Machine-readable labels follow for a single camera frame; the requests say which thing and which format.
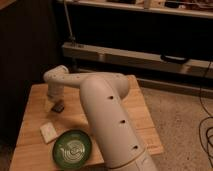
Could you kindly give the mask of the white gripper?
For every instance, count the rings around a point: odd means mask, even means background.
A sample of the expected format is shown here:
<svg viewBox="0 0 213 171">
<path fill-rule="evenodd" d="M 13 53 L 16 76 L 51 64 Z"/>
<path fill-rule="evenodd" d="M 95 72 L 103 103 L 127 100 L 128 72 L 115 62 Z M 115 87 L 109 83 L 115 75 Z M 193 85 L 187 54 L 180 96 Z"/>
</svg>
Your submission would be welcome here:
<svg viewBox="0 0 213 171">
<path fill-rule="evenodd" d="M 52 99 L 52 100 L 61 99 L 63 97 L 63 92 L 64 92 L 63 85 L 59 85 L 59 84 L 48 85 L 47 96 L 49 99 Z M 49 100 L 48 98 L 45 99 L 45 103 L 44 103 L 44 111 L 46 113 L 50 112 L 55 105 L 55 103 Z"/>
</svg>

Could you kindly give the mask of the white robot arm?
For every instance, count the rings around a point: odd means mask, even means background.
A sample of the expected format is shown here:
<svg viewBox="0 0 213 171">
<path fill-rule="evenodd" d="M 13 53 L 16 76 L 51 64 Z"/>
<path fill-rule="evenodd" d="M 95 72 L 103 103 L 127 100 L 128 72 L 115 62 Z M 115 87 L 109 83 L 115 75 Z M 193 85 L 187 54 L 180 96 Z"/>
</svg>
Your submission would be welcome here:
<svg viewBox="0 0 213 171">
<path fill-rule="evenodd" d="M 52 103 L 63 98 L 65 86 L 79 89 L 82 108 L 108 171 L 158 171 L 122 104 L 130 89 L 125 75 L 71 74 L 60 65 L 45 72 L 43 79 Z"/>
</svg>

